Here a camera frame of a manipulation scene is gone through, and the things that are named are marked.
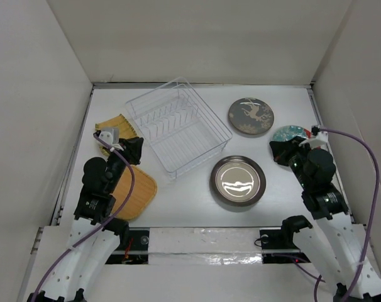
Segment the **stainless steel bowl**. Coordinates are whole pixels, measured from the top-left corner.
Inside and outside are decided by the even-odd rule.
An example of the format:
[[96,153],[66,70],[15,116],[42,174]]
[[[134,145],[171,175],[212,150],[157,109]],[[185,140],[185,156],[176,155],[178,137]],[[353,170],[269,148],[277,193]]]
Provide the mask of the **stainless steel bowl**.
[[210,184],[221,201],[232,206],[250,206],[264,194],[266,177],[253,160],[232,155],[214,166]]

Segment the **white wall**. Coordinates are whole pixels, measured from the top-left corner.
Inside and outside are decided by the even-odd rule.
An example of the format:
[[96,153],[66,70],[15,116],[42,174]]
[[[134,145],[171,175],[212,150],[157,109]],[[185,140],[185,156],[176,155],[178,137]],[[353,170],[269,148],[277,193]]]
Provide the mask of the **white wall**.
[[[327,65],[314,86],[324,124],[364,138],[381,173],[381,0],[353,2]],[[365,223],[375,182],[373,165],[361,146],[330,135],[354,216]],[[381,270],[381,190],[372,243]]]
[[0,301],[49,222],[91,83],[48,4],[0,0]]
[[351,0],[48,0],[91,81],[309,84]]

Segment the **woven placemat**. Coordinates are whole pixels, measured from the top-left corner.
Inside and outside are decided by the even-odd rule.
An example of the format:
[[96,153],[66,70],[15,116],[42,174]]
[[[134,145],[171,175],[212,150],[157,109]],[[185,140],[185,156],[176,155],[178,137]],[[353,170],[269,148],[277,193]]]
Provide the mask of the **woven placemat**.
[[[123,115],[118,115],[105,122],[97,123],[95,126],[96,130],[105,127],[119,128],[120,138],[128,139],[137,136],[135,129],[133,129],[132,125]],[[102,147],[100,148],[100,151],[105,156],[108,156],[108,152]],[[136,166],[132,165],[132,168],[135,172],[135,188],[127,204],[116,216],[123,220],[132,220],[138,217],[157,193],[157,183],[155,180]],[[113,192],[113,196],[116,199],[113,212],[119,208],[126,195],[128,195],[130,184],[131,174],[129,169],[125,169]]]

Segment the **cable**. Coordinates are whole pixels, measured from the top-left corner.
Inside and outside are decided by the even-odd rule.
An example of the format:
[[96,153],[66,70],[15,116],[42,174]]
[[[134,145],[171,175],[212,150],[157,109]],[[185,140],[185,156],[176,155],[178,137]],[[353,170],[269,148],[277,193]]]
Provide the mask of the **cable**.
[[315,287],[314,287],[314,301],[318,302],[318,288],[319,288],[319,283],[322,281],[322,275],[319,275],[319,277],[316,280]]
[[[96,134],[94,134],[94,138],[101,143],[104,147],[111,149],[111,146],[102,141]],[[132,176],[131,184],[129,188],[128,195],[126,195],[124,201],[119,206],[119,208],[103,223],[101,223],[99,226],[95,227],[92,231],[90,231],[86,236],[82,237],[80,240],[78,240],[76,243],[73,244],[73,248],[78,247],[80,244],[85,242],[88,238],[93,236],[95,233],[97,233],[99,230],[103,229],[112,219],[118,215],[118,213],[123,209],[125,204],[128,202],[130,196],[132,195],[133,188],[135,187],[135,172],[133,171],[133,168],[130,166],[129,162],[115,149],[113,152],[125,163],[125,165],[128,167],[130,174]],[[40,292],[41,287],[43,286],[44,282],[47,280],[47,277],[51,274],[51,272],[54,270],[54,268],[58,265],[58,263],[66,256],[68,255],[72,250],[67,249],[59,258],[50,266],[50,268],[46,271],[44,276],[42,277],[41,281],[38,283],[38,286],[36,287],[33,296],[31,297],[31,302],[35,302],[36,297],[38,296],[38,293]]]
[[257,242],[258,242],[258,241],[261,241],[261,240],[262,240],[261,238],[257,238],[253,244],[256,245],[257,247],[260,247],[260,248],[261,248],[262,246],[259,245],[259,244],[257,244]]
[[364,244],[363,244],[362,252],[361,252],[361,257],[360,257],[361,263],[357,266],[354,279],[352,280],[350,287],[347,289],[347,292],[345,293],[345,295],[341,299],[341,302],[345,302],[347,300],[347,298],[350,296],[354,287],[356,286],[358,279],[360,278],[360,274],[361,274],[362,266],[363,266],[362,262],[365,260],[365,256],[367,254],[367,250],[368,250],[368,246],[369,246],[370,234],[371,234],[371,229],[372,229],[373,217],[375,216],[375,207],[377,204],[377,196],[378,196],[379,182],[380,182],[379,165],[378,165],[377,159],[376,159],[375,154],[373,153],[372,149],[361,138],[358,138],[354,135],[351,135],[349,133],[345,133],[345,132],[339,131],[339,130],[320,128],[319,131],[336,133],[336,134],[344,135],[345,137],[350,137],[353,140],[356,140],[357,142],[359,142],[361,145],[363,145],[366,148],[369,155],[371,156],[373,165],[375,166],[375,189],[373,190],[371,211],[370,211],[369,219],[368,219],[368,223],[367,223],[367,233],[365,234],[365,240],[364,240]]
[[300,269],[302,270],[303,272],[305,272],[309,277],[312,277],[313,279],[315,280],[318,280],[319,277],[316,277],[314,275],[312,275],[310,272],[308,272],[305,268],[303,268],[302,266],[300,266],[296,260],[298,261],[301,261],[303,263],[308,263],[307,260],[303,259],[303,258],[300,258],[300,257],[297,257],[297,256],[294,256],[294,255],[289,255],[289,254],[274,254],[276,256],[281,256],[281,257],[286,257],[286,258],[290,258],[293,260],[293,263]]

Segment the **clear plastic dish rack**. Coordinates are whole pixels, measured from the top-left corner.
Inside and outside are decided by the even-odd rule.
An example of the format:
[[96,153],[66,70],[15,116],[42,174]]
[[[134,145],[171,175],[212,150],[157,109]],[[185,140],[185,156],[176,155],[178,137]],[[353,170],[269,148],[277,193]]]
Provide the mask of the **clear plastic dish rack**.
[[125,107],[171,179],[221,152],[232,137],[183,77],[128,101]]

